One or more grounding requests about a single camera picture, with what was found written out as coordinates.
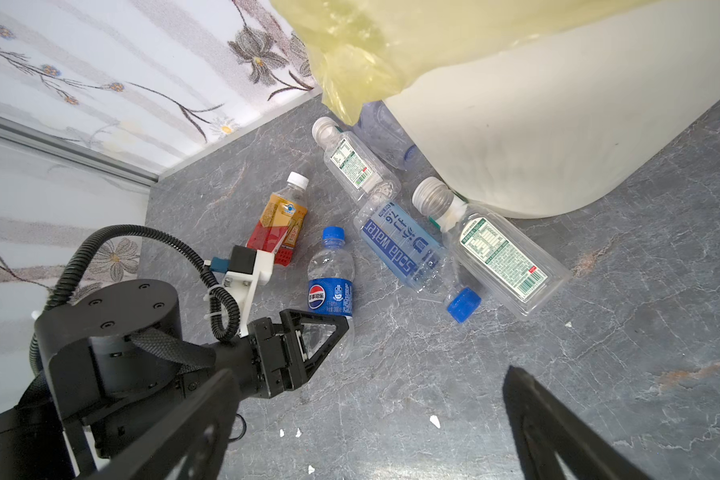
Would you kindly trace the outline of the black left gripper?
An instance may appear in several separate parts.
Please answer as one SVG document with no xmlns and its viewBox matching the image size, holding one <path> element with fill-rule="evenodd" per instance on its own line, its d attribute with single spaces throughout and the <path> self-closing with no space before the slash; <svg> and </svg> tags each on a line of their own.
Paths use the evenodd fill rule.
<svg viewBox="0 0 720 480">
<path fill-rule="evenodd" d="M 271 399 L 299 389 L 349 331 L 341 315 L 286 309 L 280 320 L 255 320 L 247 336 L 215 345 L 215 369 L 232 371 L 242 399 Z"/>
</svg>

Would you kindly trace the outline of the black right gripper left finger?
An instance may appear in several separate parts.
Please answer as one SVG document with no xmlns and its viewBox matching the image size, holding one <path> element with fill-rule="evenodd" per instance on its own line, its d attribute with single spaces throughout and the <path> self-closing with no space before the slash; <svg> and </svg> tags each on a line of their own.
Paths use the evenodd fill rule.
<svg viewBox="0 0 720 480">
<path fill-rule="evenodd" d="M 242 400 L 224 369 L 90 479 L 215 479 Z"/>
</svg>

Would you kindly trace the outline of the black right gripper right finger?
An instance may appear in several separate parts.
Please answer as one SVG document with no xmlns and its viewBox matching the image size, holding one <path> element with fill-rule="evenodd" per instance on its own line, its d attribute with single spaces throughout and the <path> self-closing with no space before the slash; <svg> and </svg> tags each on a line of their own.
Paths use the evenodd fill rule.
<svg viewBox="0 0 720 480">
<path fill-rule="evenodd" d="M 526 370 L 508 368 L 503 400 L 523 475 L 563 479 L 646 479 Z"/>
</svg>

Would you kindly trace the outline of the Pepsi label bottle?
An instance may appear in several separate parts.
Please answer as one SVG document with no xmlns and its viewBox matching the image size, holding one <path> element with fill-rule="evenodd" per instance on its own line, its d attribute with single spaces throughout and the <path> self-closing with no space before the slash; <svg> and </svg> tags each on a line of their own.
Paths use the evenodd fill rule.
<svg viewBox="0 0 720 480">
<path fill-rule="evenodd" d="M 322 232 L 322 249 L 308 265 L 309 309 L 317 314 L 344 316 L 348 331 L 338 345 L 339 358 L 347 361 L 354 346 L 353 293 L 355 265 L 345 249 L 344 229 L 326 227 Z"/>
</svg>

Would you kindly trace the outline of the red yellow label bottle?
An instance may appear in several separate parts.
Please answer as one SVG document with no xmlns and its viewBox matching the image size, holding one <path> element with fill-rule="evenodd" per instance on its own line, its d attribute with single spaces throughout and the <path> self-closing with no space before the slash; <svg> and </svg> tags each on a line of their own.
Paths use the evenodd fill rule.
<svg viewBox="0 0 720 480">
<path fill-rule="evenodd" d="M 273 253 L 274 263 L 287 267 L 308 213 L 306 190 L 309 179 L 291 172 L 286 186 L 270 195 L 246 246 Z"/>
</svg>

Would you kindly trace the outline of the blue label clear bottle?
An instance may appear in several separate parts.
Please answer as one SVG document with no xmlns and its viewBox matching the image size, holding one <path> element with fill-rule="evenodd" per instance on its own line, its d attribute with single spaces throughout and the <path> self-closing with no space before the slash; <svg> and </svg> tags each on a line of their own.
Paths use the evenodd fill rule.
<svg viewBox="0 0 720 480">
<path fill-rule="evenodd" d="M 385 195 L 370 196 L 353 224 L 360 239 L 421 300 L 433 302 L 458 323 L 481 305 L 479 294 L 458 279 L 447 249 Z"/>
</svg>

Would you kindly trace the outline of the clear bottle white cap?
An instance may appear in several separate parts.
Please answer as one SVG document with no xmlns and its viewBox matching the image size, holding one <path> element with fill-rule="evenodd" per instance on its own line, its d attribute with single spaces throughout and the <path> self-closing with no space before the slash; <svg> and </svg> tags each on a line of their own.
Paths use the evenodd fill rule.
<svg viewBox="0 0 720 480">
<path fill-rule="evenodd" d="M 371 198 L 393 200 L 400 193 L 396 175 L 357 135 L 343 130 L 330 117 L 314 122 L 312 136 L 324 151 L 328 170 L 357 205 Z"/>
</svg>

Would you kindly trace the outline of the clear bottle blue tint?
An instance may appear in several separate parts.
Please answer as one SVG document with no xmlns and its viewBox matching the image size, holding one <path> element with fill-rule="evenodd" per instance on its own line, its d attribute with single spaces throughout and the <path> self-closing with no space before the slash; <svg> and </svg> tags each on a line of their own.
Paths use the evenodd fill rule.
<svg viewBox="0 0 720 480">
<path fill-rule="evenodd" d="M 420 151 L 382 101 L 363 105 L 352 131 L 372 152 L 390 166 L 410 170 Z"/>
</svg>

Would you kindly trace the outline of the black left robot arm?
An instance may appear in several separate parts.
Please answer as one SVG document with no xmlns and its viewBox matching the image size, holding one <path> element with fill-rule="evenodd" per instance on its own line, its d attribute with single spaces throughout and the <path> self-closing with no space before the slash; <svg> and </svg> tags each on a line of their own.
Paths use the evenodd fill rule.
<svg viewBox="0 0 720 480">
<path fill-rule="evenodd" d="M 169 283 L 125 281 L 75 297 L 105 244 L 133 236 L 172 247 L 198 271 L 213 343 L 184 339 Z M 91 234 L 35 320 L 33 381 L 0 414 L 0 479 L 216 478 L 247 430 L 240 403 L 306 384 L 349 330 L 346 315 L 314 310 L 250 320 L 272 265 L 270 253 L 242 246 L 205 260 L 145 226 Z"/>
</svg>

